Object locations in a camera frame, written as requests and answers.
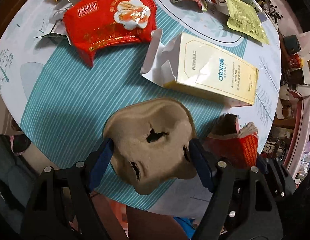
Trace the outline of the brown pulp cup carrier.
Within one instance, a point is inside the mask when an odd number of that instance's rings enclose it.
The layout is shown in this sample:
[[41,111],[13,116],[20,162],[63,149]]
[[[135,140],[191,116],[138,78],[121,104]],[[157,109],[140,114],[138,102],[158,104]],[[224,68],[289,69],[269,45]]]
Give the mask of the brown pulp cup carrier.
[[116,174],[138,194],[150,194],[169,179],[197,174],[187,159],[195,125],[177,100],[159,98],[122,108],[107,120],[103,136],[114,141],[111,165]]

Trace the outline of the small red torn box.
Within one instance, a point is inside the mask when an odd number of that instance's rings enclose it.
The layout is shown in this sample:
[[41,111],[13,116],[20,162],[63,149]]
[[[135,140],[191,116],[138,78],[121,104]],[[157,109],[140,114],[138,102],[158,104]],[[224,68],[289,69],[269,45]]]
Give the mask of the small red torn box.
[[234,168],[248,169],[256,165],[258,129],[253,122],[242,128],[237,115],[225,114],[203,141],[204,147],[218,158],[227,158]]

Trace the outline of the light blue patterned tablecloth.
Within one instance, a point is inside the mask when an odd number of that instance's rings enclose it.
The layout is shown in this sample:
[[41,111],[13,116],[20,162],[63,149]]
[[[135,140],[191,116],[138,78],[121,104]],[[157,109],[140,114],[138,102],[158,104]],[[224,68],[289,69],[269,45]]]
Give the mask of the light blue patterned tablecloth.
[[[182,9],[170,0],[154,0],[162,43],[180,33],[203,38],[259,69],[255,103],[234,107],[241,126],[258,128],[261,151],[269,135],[278,103],[281,56],[278,31],[263,22],[269,43],[227,27],[218,11]],[[147,44],[100,50],[89,68],[68,41],[46,38],[53,14],[68,1],[28,0],[0,39],[0,94],[26,136],[60,168],[72,166],[95,150],[107,119],[117,110],[153,98],[170,97],[191,113],[196,133],[205,138],[227,108],[178,91],[159,87],[143,78],[140,69]]]

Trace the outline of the large red snack bag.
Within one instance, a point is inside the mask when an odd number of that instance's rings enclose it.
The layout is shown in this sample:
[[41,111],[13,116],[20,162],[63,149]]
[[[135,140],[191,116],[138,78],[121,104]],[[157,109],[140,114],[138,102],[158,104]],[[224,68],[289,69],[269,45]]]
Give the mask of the large red snack bag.
[[66,11],[63,23],[80,58],[92,67],[100,49],[150,42],[156,10],[154,0],[81,0]]

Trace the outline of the cream toothpaste box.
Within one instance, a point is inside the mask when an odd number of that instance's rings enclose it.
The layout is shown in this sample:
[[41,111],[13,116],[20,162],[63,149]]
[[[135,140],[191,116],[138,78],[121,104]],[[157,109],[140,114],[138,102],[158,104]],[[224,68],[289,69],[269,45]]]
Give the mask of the cream toothpaste box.
[[180,33],[167,45],[152,33],[140,74],[152,83],[227,107],[252,106],[258,68],[199,37]]

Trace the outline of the white green plastic pouch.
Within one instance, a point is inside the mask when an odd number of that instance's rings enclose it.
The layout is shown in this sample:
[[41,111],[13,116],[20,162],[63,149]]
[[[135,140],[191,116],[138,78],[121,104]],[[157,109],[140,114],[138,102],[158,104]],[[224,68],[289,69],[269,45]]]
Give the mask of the white green plastic pouch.
[[68,4],[61,9],[54,10],[48,18],[46,30],[42,34],[35,36],[35,38],[64,38],[72,45],[63,22],[63,17],[70,8],[71,4]]

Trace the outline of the dark green speaker box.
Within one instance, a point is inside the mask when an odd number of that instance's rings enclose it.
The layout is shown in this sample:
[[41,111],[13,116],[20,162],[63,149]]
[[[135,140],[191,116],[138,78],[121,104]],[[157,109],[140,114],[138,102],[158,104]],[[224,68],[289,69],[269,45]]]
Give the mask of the dark green speaker box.
[[289,55],[294,55],[301,50],[300,43],[296,35],[285,36],[283,38],[283,42]]

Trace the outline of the yellow-green foil pouch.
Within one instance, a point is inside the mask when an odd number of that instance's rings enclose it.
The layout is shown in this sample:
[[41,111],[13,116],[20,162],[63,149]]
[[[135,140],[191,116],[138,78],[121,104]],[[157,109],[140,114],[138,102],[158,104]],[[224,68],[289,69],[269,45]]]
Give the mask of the yellow-green foil pouch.
[[229,12],[227,26],[230,29],[244,33],[255,40],[269,44],[266,32],[255,9],[241,0],[226,0]]

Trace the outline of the white blue medicine box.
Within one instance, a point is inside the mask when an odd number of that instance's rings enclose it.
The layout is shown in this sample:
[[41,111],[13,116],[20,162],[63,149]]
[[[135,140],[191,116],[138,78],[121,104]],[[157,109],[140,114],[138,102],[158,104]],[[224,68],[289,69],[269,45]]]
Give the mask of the white blue medicine box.
[[247,3],[248,5],[251,5],[255,9],[261,22],[265,22],[268,20],[268,17],[263,12],[262,7],[258,5],[258,2],[256,0],[241,0],[241,1]]

